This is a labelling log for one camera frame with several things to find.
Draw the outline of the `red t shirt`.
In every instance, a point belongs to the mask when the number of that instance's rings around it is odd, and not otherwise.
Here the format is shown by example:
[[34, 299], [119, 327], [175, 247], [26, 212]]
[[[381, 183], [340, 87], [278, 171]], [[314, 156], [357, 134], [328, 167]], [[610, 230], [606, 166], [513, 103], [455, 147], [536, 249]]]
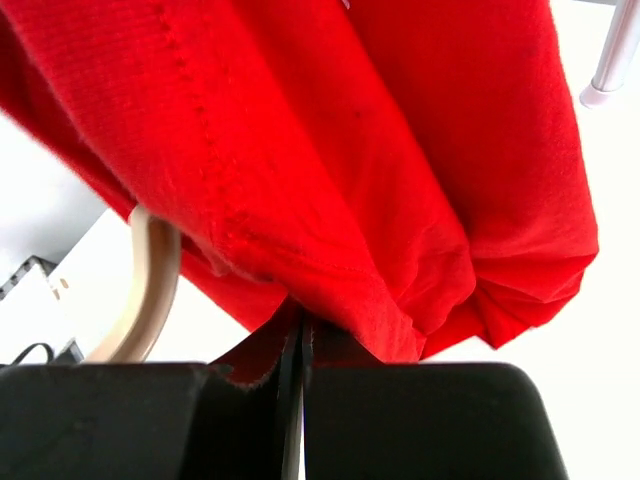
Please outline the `red t shirt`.
[[599, 250], [546, 1], [5, 1], [1, 107], [248, 329], [500, 347]]

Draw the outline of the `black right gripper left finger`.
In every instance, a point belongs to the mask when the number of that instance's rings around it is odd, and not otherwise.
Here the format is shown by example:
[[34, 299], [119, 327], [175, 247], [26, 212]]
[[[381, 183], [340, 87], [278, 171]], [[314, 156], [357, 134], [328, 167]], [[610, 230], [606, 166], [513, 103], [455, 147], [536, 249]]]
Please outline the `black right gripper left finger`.
[[1, 370], [5, 479], [295, 479], [300, 308], [212, 363]]

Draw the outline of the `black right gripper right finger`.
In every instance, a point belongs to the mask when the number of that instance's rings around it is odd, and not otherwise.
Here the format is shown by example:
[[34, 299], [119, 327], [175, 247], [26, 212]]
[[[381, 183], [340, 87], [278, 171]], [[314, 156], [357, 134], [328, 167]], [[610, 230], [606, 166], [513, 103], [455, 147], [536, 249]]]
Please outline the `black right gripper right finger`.
[[385, 364], [303, 324], [309, 479], [565, 479], [539, 391], [505, 363]]

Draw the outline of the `beige wooden hanger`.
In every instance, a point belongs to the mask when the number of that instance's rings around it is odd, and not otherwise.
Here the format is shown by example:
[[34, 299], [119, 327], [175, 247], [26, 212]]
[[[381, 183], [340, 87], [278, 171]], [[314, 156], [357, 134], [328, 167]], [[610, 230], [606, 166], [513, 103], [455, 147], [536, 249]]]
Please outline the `beige wooden hanger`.
[[174, 302], [181, 268], [181, 235], [169, 222], [136, 206], [129, 215], [133, 273], [115, 325], [87, 363], [138, 363], [155, 346]]

